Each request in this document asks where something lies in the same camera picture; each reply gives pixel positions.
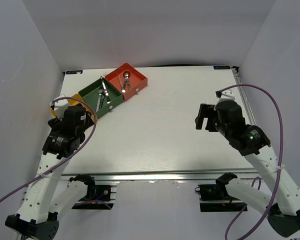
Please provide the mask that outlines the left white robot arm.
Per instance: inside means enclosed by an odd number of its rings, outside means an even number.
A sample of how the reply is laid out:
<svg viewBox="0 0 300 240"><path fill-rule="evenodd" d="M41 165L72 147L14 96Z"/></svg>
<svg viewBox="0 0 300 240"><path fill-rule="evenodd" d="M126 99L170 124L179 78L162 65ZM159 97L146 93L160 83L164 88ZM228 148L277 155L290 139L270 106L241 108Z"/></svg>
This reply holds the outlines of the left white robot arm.
<svg viewBox="0 0 300 240"><path fill-rule="evenodd" d="M70 184L57 198L53 195L68 165L64 160L85 140L86 109L78 104L68 106L62 118L48 121L51 131L43 145L37 169L38 180L30 184L25 200L16 214L9 215L5 226L35 240L52 240L61 218L81 199L92 199L95 179L86 174L70 178Z"/></svg>

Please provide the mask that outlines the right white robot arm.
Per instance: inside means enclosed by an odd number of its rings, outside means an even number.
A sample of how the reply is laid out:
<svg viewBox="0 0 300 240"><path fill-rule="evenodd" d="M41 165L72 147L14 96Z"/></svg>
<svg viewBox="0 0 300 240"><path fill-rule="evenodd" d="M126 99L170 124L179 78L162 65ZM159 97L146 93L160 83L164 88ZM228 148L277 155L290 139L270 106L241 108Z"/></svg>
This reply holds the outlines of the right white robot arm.
<svg viewBox="0 0 300 240"><path fill-rule="evenodd" d="M300 188L279 163L271 141L264 131L247 124L242 108L233 100L216 105L202 103L195 118L195 128L219 132L258 172L271 191L260 192L244 183L237 175L227 172L216 179L216 195L226 200L230 196L266 214L272 229L284 238L300 230Z"/></svg>

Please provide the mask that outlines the pink handled spoon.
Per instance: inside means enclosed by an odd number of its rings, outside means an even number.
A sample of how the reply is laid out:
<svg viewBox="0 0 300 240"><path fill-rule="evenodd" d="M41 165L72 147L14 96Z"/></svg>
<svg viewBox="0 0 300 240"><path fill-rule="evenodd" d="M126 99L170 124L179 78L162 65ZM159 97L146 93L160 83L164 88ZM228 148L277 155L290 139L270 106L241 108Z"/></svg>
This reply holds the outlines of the pink handled spoon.
<svg viewBox="0 0 300 240"><path fill-rule="evenodd" d="M123 82L122 82L120 74L118 74L117 77L118 77L118 80L119 80L119 84L120 84L121 90L123 91L124 90L124 88L123 88Z"/></svg>

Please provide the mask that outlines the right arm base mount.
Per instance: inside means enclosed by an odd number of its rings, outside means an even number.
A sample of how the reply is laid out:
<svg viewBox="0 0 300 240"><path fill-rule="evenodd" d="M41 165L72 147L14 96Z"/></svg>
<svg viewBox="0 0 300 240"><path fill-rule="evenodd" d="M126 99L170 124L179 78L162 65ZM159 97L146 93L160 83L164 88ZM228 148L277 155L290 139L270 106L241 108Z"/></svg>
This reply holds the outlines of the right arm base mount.
<svg viewBox="0 0 300 240"><path fill-rule="evenodd" d="M199 196L201 213L226 213L239 212L245 203L232 197L226 191L226 184L238 177L231 172L226 172L215 180L214 184L200 184L194 191Z"/></svg>

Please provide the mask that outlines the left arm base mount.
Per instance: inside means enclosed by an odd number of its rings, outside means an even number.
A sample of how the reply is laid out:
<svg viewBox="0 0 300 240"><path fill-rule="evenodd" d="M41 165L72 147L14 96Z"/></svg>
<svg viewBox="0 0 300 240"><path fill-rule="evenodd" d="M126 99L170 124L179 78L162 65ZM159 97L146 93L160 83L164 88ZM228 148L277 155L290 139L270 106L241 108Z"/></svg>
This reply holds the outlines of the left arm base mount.
<svg viewBox="0 0 300 240"><path fill-rule="evenodd" d="M74 181L87 185L87 193L73 207L73 210L111 210L114 206L114 186L96 184L95 178L87 174L79 174L69 179L68 186Z"/></svg>

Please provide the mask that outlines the silver fork bent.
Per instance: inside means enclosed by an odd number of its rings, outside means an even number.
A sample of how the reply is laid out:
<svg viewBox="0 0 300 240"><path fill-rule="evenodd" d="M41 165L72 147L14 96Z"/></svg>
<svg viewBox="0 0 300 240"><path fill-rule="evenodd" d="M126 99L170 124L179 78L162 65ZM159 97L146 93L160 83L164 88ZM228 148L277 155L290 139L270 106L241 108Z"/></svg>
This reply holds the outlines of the silver fork bent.
<svg viewBox="0 0 300 240"><path fill-rule="evenodd" d="M108 93L107 89L104 89L103 91L104 91L104 95L106 97L106 102L107 102L107 104L109 104L111 102L109 93Z"/></svg>

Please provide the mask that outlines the pink handled fork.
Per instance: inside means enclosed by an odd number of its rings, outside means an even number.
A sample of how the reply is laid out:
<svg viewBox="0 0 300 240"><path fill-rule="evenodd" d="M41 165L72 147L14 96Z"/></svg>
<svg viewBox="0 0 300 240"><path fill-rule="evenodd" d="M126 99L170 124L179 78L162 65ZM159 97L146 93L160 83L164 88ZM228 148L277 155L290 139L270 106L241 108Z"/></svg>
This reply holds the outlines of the pink handled fork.
<svg viewBox="0 0 300 240"><path fill-rule="evenodd" d="M102 95L103 95L103 90L99 89L98 90L98 99L97 99L97 105L96 105L96 112L99 110L100 108L100 103L101 103L101 99L102 99Z"/></svg>

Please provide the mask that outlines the green handled spoon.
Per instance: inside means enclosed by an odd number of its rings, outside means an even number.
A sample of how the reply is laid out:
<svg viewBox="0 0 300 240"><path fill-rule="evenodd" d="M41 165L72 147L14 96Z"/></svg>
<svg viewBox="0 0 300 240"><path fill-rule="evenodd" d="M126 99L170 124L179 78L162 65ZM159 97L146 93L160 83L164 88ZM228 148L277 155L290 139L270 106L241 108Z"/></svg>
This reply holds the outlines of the green handled spoon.
<svg viewBox="0 0 300 240"><path fill-rule="evenodd" d="M127 84L128 90L131 90L129 78L126 79L126 84Z"/></svg>

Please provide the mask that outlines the silver fork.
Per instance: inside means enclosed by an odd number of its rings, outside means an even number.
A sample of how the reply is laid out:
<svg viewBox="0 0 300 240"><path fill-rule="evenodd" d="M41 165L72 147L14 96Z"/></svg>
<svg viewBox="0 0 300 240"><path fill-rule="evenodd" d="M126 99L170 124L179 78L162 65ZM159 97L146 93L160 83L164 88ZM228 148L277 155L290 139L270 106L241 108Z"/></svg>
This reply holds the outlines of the silver fork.
<svg viewBox="0 0 300 240"><path fill-rule="evenodd" d="M101 79L101 83L102 83L102 87L103 87L103 92L104 92L104 94L106 94L107 93L107 87L106 87L106 84L105 84L105 79L102 76L100 77L100 79Z"/></svg>

